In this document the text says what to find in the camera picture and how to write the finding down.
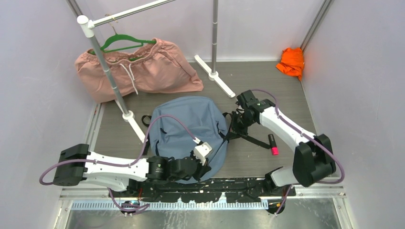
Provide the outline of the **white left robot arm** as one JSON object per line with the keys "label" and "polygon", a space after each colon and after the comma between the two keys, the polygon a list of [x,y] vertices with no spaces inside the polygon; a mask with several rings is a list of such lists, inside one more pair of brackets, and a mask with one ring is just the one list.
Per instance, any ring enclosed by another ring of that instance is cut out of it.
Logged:
{"label": "white left robot arm", "polygon": [[52,184],[77,186],[88,183],[133,197],[139,191],[138,182],[163,185],[197,178],[210,171],[206,164],[212,152],[211,146],[203,142],[192,150],[191,156],[182,159],[152,156],[134,164],[130,159],[105,156],[88,149],[87,144],[78,144],[63,150]]}

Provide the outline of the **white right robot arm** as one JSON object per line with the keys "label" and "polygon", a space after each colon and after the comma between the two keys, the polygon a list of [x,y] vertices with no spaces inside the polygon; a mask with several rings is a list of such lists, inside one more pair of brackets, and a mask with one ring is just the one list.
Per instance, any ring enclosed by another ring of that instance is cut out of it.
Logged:
{"label": "white right robot arm", "polygon": [[259,124],[276,134],[293,151],[292,166],[280,167],[265,175],[265,189],[269,195],[277,196],[286,185],[300,184],[309,187],[336,171],[331,141],[325,134],[315,135],[301,128],[284,116],[276,102],[259,100],[252,90],[247,90],[236,98],[239,108],[231,113],[228,134],[231,139],[243,138],[271,149],[269,144],[248,134],[251,125]]}

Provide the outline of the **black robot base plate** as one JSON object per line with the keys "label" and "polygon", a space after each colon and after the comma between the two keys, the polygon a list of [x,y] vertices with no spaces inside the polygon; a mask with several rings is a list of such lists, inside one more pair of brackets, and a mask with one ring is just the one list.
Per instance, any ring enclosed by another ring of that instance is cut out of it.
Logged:
{"label": "black robot base plate", "polygon": [[194,184],[164,185],[130,180],[126,191],[113,191],[112,195],[115,198],[140,198],[141,201],[152,203],[174,203],[178,200],[183,203],[215,203],[224,195],[226,203],[253,203],[264,197],[282,199],[286,193],[289,196],[296,194],[293,189],[287,192],[287,188],[287,185],[274,186],[267,177],[210,178]]}

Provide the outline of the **pink highlighter marker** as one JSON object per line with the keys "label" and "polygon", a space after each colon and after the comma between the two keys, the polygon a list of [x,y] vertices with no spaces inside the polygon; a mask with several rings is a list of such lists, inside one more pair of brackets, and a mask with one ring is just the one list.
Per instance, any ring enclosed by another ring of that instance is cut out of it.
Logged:
{"label": "pink highlighter marker", "polygon": [[279,155],[279,151],[278,151],[278,147],[277,147],[277,143],[275,141],[274,135],[269,134],[268,139],[269,139],[269,145],[270,145],[272,155],[274,155],[274,156]]}

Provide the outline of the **blue backpack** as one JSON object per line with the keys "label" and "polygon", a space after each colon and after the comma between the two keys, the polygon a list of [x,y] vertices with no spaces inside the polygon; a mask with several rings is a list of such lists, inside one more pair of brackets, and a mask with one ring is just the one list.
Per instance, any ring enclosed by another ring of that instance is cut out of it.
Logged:
{"label": "blue backpack", "polygon": [[[202,177],[205,181],[214,176],[224,165],[227,154],[231,112],[222,113],[214,101],[203,96],[184,96],[156,107],[150,122],[148,142],[145,150],[152,156],[174,157],[175,159],[191,156],[196,146],[193,141],[198,138],[207,142],[213,149],[208,155],[210,172]],[[198,182],[180,181],[180,184]]]}

